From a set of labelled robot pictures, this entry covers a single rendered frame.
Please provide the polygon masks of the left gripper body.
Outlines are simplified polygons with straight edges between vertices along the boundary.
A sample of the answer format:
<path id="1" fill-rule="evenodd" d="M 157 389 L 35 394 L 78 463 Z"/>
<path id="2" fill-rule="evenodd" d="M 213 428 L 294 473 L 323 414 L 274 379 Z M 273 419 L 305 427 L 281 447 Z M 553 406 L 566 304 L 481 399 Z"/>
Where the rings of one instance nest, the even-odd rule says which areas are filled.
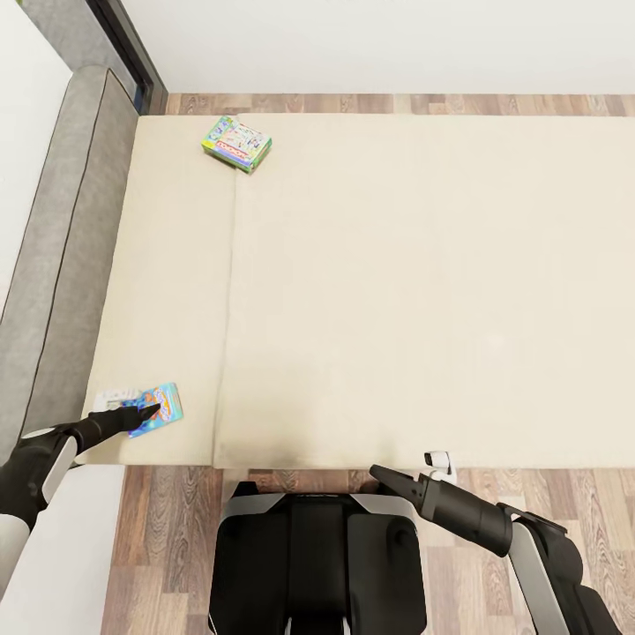
<path id="1" fill-rule="evenodd" d="M 89 412 L 86 419 L 82 421 L 92 421 L 98 425 L 100 429 L 100 444 L 118 432 L 130 431 L 139 428 L 138 407 L 123 407 L 118 405 L 117 410 L 109 410 L 108 412 Z"/>

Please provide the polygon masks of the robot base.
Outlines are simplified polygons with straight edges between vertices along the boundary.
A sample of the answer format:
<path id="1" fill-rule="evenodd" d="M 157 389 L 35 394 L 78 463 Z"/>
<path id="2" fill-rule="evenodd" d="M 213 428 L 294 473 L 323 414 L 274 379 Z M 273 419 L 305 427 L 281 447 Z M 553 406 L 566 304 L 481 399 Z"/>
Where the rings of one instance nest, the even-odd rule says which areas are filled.
<path id="1" fill-rule="evenodd" d="M 258 494 L 240 482 L 220 517 L 214 635 L 421 635 L 428 626 L 413 509 L 377 494 Z"/>

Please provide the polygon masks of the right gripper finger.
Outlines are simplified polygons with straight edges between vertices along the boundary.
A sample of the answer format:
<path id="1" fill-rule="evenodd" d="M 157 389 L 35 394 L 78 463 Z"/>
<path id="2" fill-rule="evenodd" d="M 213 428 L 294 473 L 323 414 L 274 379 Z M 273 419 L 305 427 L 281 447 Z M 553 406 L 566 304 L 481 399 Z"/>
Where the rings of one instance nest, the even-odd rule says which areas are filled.
<path id="1" fill-rule="evenodd" d="M 417 482 L 411 476 L 405 476 L 379 466 L 372 466 L 370 474 L 375 479 L 383 482 L 387 488 L 396 491 L 399 496 L 404 497 L 410 504 L 422 504 L 427 488 L 427 479 L 422 478 L 421 482 Z"/>

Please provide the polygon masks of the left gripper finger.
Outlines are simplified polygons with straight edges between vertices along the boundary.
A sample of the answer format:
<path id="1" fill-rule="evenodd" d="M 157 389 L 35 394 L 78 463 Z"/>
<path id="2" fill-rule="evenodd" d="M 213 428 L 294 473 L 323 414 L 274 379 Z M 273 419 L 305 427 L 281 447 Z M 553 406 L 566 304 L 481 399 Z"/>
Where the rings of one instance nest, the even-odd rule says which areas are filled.
<path id="1" fill-rule="evenodd" d="M 160 408 L 161 404 L 158 403 L 149 407 L 139 409 L 139 424 L 141 425 L 143 421 L 149 420 Z"/>

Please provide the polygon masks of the board game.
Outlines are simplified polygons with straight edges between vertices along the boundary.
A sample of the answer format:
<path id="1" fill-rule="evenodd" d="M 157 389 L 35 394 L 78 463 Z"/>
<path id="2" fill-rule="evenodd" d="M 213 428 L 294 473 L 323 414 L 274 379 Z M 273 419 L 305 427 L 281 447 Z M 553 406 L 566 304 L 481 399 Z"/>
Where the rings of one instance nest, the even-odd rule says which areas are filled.
<path id="1" fill-rule="evenodd" d="M 269 135 L 238 123 L 229 116 L 221 116 L 201 143 L 209 153 L 248 172 L 255 168 L 272 144 Z"/>
<path id="2" fill-rule="evenodd" d="M 131 439 L 143 436 L 152 430 L 183 418 L 183 410 L 178 399 L 175 382 L 167 382 L 142 392 L 142 397 L 139 400 L 122 401 L 120 403 L 123 407 L 137 406 L 138 413 L 139 409 L 158 403 L 161 404 L 161 408 L 149 420 L 143 421 L 139 428 L 127 431 Z"/>

